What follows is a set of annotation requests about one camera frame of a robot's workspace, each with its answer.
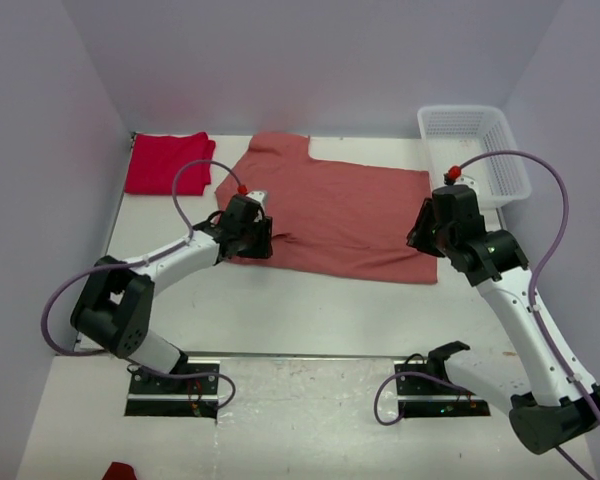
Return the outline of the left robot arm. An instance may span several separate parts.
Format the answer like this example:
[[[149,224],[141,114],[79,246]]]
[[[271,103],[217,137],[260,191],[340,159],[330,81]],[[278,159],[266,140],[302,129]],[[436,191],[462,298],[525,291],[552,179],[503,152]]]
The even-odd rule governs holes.
[[[273,219],[267,193],[234,195],[225,210],[192,227],[193,234],[145,257],[101,258],[89,272],[71,325],[106,352],[152,373],[163,391],[175,393],[188,379],[187,355],[150,329],[154,299],[200,270],[236,257],[272,256]]]

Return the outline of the salmon pink t shirt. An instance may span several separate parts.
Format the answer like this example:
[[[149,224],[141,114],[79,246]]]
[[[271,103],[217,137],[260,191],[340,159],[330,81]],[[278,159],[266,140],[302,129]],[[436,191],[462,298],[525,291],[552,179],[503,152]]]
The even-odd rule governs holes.
[[[429,175],[315,159],[310,140],[259,133],[233,170],[267,192],[273,254],[259,266],[358,280],[434,285],[437,261],[406,244]]]

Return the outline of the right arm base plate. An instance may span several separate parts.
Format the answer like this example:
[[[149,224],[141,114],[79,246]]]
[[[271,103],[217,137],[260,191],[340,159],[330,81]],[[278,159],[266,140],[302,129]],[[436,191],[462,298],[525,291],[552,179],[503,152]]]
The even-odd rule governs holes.
[[[394,363],[399,413],[404,419],[411,418],[460,418],[488,417],[489,405],[479,397],[461,395],[451,389],[418,376],[405,376],[405,372],[417,372],[433,376],[422,356],[411,356]]]

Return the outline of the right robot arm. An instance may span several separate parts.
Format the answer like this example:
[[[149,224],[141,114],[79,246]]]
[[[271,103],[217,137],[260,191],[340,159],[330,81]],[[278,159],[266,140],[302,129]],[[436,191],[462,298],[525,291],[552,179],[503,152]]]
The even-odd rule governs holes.
[[[466,185],[432,191],[407,244],[448,258],[495,313],[513,345],[513,359],[479,354],[461,341],[429,353],[428,385],[447,393],[463,387],[506,414],[520,442],[541,455],[599,424],[600,383],[575,357],[550,314],[529,292],[532,271],[515,237],[489,231],[476,193]]]

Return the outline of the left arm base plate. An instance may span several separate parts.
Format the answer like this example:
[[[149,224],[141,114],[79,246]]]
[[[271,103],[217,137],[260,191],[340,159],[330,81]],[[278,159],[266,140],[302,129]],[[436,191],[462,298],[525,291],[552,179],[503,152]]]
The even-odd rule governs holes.
[[[129,366],[130,384],[126,417],[217,419],[220,363],[193,360],[182,366],[181,374],[207,373],[207,376],[173,380],[153,376],[137,366]]]

